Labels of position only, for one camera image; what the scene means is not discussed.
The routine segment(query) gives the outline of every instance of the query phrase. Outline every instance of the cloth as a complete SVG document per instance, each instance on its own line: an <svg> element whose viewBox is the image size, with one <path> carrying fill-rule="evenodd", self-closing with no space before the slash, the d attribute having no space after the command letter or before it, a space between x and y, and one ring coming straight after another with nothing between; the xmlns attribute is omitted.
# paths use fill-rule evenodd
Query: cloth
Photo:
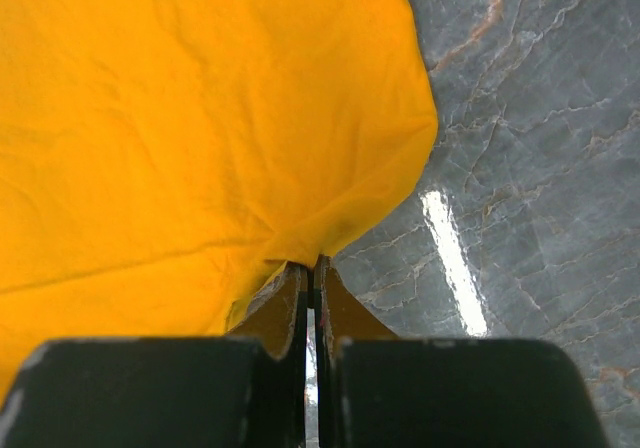
<svg viewBox="0 0 640 448"><path fill-rule="evenodd" d="M0 399L47 339L223 333L435 134L407 0L0 0Z"/></svg>

